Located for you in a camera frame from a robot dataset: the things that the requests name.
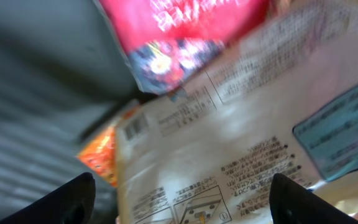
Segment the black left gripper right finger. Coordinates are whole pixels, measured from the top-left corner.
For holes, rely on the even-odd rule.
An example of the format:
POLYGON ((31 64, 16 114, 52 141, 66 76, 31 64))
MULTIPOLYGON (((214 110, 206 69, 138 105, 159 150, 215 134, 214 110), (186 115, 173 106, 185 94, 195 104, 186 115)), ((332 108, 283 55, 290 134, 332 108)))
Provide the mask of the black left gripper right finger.
POLYGON ((358 224, 287 176, 273 176, 269 194, 274 224, 358 224))

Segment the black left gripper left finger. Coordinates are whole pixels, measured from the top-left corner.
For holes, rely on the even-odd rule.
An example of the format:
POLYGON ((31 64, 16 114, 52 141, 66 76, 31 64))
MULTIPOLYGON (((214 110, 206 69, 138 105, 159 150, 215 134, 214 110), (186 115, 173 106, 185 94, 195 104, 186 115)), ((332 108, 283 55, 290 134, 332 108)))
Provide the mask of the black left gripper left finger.
POLYGON ((96 184, 84 172, 0 224, 87 224, 94 209, 96 184))

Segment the white printed snack bag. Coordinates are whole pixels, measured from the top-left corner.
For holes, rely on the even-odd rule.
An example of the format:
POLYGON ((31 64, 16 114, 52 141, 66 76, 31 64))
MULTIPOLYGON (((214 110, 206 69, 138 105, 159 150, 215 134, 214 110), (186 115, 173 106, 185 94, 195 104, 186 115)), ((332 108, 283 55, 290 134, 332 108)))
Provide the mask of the white printed snack bag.
POLYGON ((271 223, 281 173, 358 213, 358 1, 303 1, 117 127, 122 223, 271 223))

